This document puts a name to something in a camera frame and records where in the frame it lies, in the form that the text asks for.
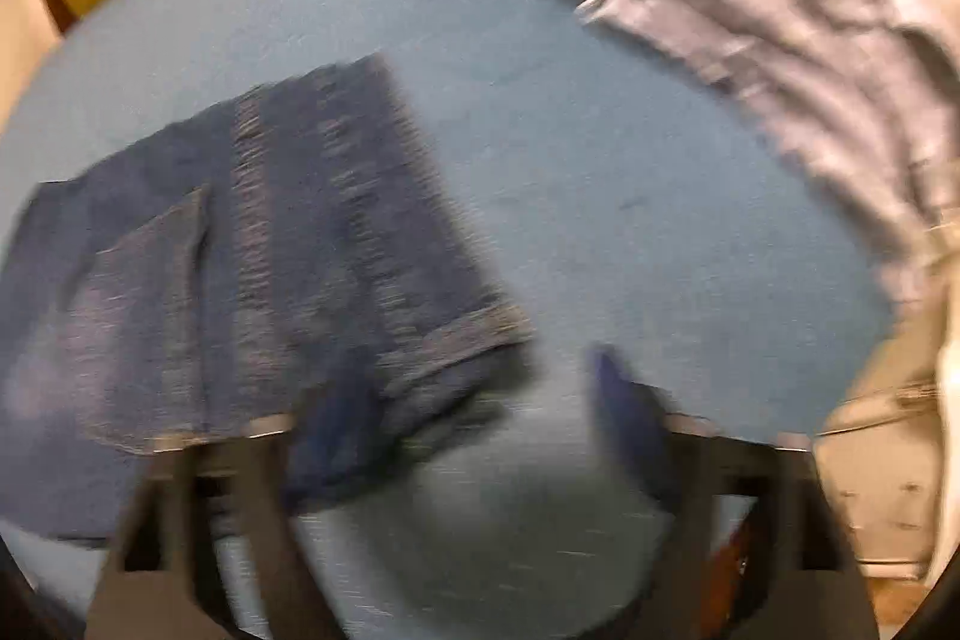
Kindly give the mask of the dark blue denim jeans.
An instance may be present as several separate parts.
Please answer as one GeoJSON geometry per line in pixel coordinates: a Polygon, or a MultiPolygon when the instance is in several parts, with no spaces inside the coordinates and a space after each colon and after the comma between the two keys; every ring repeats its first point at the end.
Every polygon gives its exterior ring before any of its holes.
{"type": "Polygon", "coordinates": [[[298,431],[296,505],[370,486],[529,339],[375,55],[32,192],[2,265],[2,513],[108,537],[147,456],[298,431]]]}

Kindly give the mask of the cream bedside drawer cabinet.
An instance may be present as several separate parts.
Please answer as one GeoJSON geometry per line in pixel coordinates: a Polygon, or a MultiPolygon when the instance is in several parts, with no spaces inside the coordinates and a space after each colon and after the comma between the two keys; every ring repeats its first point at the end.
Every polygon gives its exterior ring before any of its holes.
{"type": "Polygon", "coordinates": [[[914,312],[867,359],[814,443],[823,492],[861,569],[934,583],[957,542],[942,530],[949,445],[940,393],[945,305],[914,312]]]}

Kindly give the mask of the teal quilted bed cover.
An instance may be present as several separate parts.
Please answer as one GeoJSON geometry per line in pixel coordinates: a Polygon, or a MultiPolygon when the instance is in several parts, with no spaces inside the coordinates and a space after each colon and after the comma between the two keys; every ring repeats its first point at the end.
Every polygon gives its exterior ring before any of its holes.
{"type": "Polygon", "coordinates": [[[573,0],[110,0],[8,120],[3,220],[169,122],[371,52],[532,321],[530,380],[489,431],[302,532],[353,637],[568,637],[628,598],[664,525],[597,440],[590,348],[731,434],[812,434],[887,299],[729,101],[573,0]]]}

